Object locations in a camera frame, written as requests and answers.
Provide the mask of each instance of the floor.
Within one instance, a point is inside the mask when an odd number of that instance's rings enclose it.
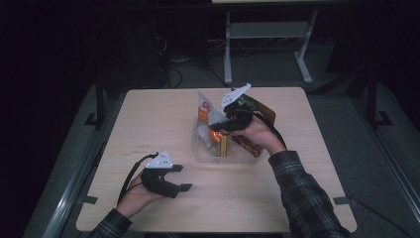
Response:
[[[275,48],[250,49],[232,59],[234,82],[240,87],[249,82],[252,86],[302,87],[305,91],[318,88],[331,81],[336,74],[325,72],[329,55],[334,43],[313,43],[309,46],[305,61],[314,82],[305,84],[301,79],[293,51],[297,46],[291,43],[279,43]],[[173,64],[176,69],[169,71],[171,85],[177,85],[182,75],[179,88],[224,87],[223,56],[211,57],[208,67],[198,61]],[[420,176],[420,134],[401,111],[392,92],[383,85],[378,86],[377,110],[385,111],[392,126],[373,130],[364,113],[366,96],[352,99],[346,90],[350,81],[346,81],[322,95],[309,95],[308,99],[315,114],[321,133],[329,149],[333,164],[347,196],[358,202],[352,203],[352,210],[358,222],[358,230],[351,237],[416,237],[420,234],[420,224],[406,201],[406,197],[397,185],[383,149],[377,137],[386,143],[386,148],[397,159],[412,186],[418,190]],[[94,126],[85,126],[90,113],[95,112],[95,90],[92,87],[86,94],[79,111],[74,118],[61,153],[57,158],[49,183],[42,199],[27,227],[25,237],[41,237],[52,219],[57,205],[64,195],[68,183],[74,179],[79,165],[86,158],[97,157],[102,145],[106,143],[115,122],[118,111],[124,102],[124,94],[119,99],[106,98],[106,120],[99,130]],[[75,221],[82,206],[91,180],[95,174],[94,161],[87,178],[79,178],[80,190],[73,202],[68,218],[64,219],[59,237],[85,237],[87,234],[75,228]],[[143,234],[128,232],[124,237],[142,237]]]

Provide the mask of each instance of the metal frame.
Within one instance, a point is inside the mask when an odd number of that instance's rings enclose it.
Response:
[[[94,120],[95,113],[90,113],[86,119],[84,125],[86,126],[96,126],[96,130],[99,130],[102,123],[105,119],[105,109],[104,109],[104,87],[102,85],[101,76],[96,77],[96,120]]]
[[[358,112],[360,113],[361,117],[365,117],[365,109],[360,103],[360,101],[358,99],[353,99],[353,103],[355,107],[359,109]],[[382,152],[389,166],[391,174],[395,179],[396,185],[401,190],[401,193],[407,201],[408,205],[410,206],[411,211],[413,212],[417,221],[420,223],[420,196],[417,194],[416,189],[414,189],[413,185],[411,184],[411,181],[405,175],[404,170],[398,163],[398,159],[395,158],[395,156],[392,154],[391,150],[386,145],[385,140],[382,138],[378,130],[371,126],[371,123],[370,121],[368,121],[368,119],[365,120],[364,125],[370,133],[370,135],[373,137],[374,141],[376,142],[376,145]]]
[[[117,110],[117,102],[109,101],[107,108],[109,114]],[[102,127],[99,130],[95,130],[94,134],[89,139],[89,145],[83,152],[82,159],[77,166],[76,171],[71,176],[68,185],[62,194],[62,197],[55,209],[52,219],[44,232],[43,238],[59,237],[64,227],[65,221],[67,220],[74,203],[77,200],[77,195],[81,190],[81,186],[85,178],[89,176],[90,168],[92,167],[98,151],[101,150],[103,145],[103,139],[108,138],[114,126],[115,117],[105,117]]]
[[[313,10],[309,21],[303,22],[267,22],[267,23],[232,23],[231,12],[226,14],[226,41],[225,41],[225,83],[232,84],[231,65],[231,39],[252,38],[302,38],[303,43],[298,52],[294,53],[297,65],[307,84],[312,83],[312,78],[304,61],[306,49],[312,35],[318,10]]]

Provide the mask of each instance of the snack bag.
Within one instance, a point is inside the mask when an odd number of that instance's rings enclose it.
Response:
[[[221,112],[216,110],[203,93],[198,92],[197,132],[214,156],[220,157],[227,155],[228,136],[226,133],[213,131],[209,125],[228,120]]]

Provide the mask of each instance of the cable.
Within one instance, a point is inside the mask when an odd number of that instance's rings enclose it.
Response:
[[[399,230],[401,233],[403,233],[404,235],[406,235],[409,238],[412,238],[412,236],[410,234],[408,234],[407,231],[405,231],[402,227],[400,227],[399,225],[397,225],[395,222],[391,221],[389,218],[387,218],[386,216],[380,214],[379,212],[377,212],[376,210],[374,210],[373,208],[371,208],[370,206],[368,206],[367,204],[365,204],[364,202],[361,202],[351,196],[347,196],[348,199],[350,200],[354,200],[357,204],[361,205],[362,207],[366,208],[368,211],[370,211],[371,213],[375,214],[376,216],[378,216],[379,218],[385,220],[386,222],[388,222],[389,224],[391,224],[393,227],[395,227],[397,230]]]
[[[121,201],[121,199],[123,198],[123,196],[126,194],[126,192],[127,192],[127,187],[128,187],[128,185],[129,185],[129,183],[130,183],[130,181],[131,181],[131,179],[132,179],[132,177],[133,177],[133,174],[136,172],[136,170],[139,168],[139,166],[140,166],[140,164],[143,162],[143,161],[145,161],[146,159],[153,159],[154,157],[156,157],[158,155],[158,153],[156,153],[155,155],[148,155],[148,156],[145,156],[145,157],[143,157],[143,158],[141,158],[139,161],[137,161],[134,165],[133,165],[133,168],[130,170],[130,172],[129,172],[129,174],[127,175],[127,177],[126,177],[126,180],[124,181],[124,185],[123,185],[123,187],[121,188],[121,191],[120,191],[120,196],[118,197],[118,202],[117,202],[117,204],[118,203],[120,203],[120,201]]]
[[[264,41],[263,39],[256,41],[255,39],[251,39],[252,44],[251,45],[247,45],[247,42],[244,42],[244,47],[245,49],[241,54],[232,52],[232,57],[233,58],[248,58],[257,54],[262,54],[265,52],[265,45],[266,45],[266,41]]]
[[[220,42],[219,45],[216,47],[213,47],[212,49],[209,49],[209,55],[219,52],[220,50],[223,50],[223,47],[226,45],[224,40],[216,39],[216,40],[209,40],[210,42]]]
[[[184,58],[184,59],[171,59],[170,62],[177,63],[177,64],[183,64],[189,61],[194,60],[194,58]]]
[[[178,67],[202,67],[202,68],[205,68],[205,69],[209,70],[210,72],[212,72],[225,87],[229,86],[224,82],[224,80],[213,69],[211,69],[208,66],[196,64],[196,65],[179,65]]]
[[[172,70],[172,71],[178,73],[179,82],[175,86],[172,86],[172,83],[170,82],[170,78],[169,78],[168,79],[168,86],[169,86],[169,88],[177,88],[182,82],[182,73],[180,71],[176,70],[175,68],[172,68],[172,67],[170,67],[169,70]]]
[[[129,191],[129,190],[131,190],[131,189],[133,189],[133,188],[135,188],[136,186],[141,185],[141,184],[143,184],[143,182],[142,182],[142,181],[141,181],[141,182],[139,182],[139,183],[137,183],[136,185],[134,185],[134,186],[132,186],[132,187],[128,188],[128,189],[126,190],[126,193],[127,193],[127,191]]]
[[[163,53],[166,51],[167,49],[167,41],[162,38],[162,37],[155,37],[156,41],[163,41],[163,49],[161,51],[157,51],[157,54],[160,56],[163,56]]]
[[[229,114],[231,113],[236,113],[236,112],[242,112],[242,113],[247,113],[247,114],[251,114],[253,116],[258,117],[260,120],[262,120],[265,125],[269,128],[269,130],[274,133],[274,135],[277,137],[277,139],[281,142],[281,144],[283,144],[284,149],[287,150],[286,144],[284,142],[283,137],[281,136],[281,134],[277,131],[277,129],[275,129],[275,127],[271,124],[271,122],[266,119],[264,116],[262,116],[260,113],[256,113],[253,111],[248,111],[248,110],[241,110],[241,109],[237,109],[237,110],[233,110],[231,112],[229,112]]]

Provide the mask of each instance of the wooden table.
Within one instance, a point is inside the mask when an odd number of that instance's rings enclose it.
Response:
[[[197,91],[219,105],[228,88],[130,91],[88,192],[98,197],[84,203],[77,228],[92,230],[116,206],[121,186],[133,164],[145,155],[169,150],[184,166],[166,176],[175,184],[193,183],[176,199],[149,205],[131,220],[130,229],[149,232],[287,232],[280,190],[263,152],[255,164],[209,164],[195,160],[191,138],[197,118]],[[289,150],[298,152],[306,171],[331,200],[345,196],[316,120],[301,88],[251,88],[247,94],[277,113],[275,127]],[[343,226],[355,231],[350,207],[334,205]]]

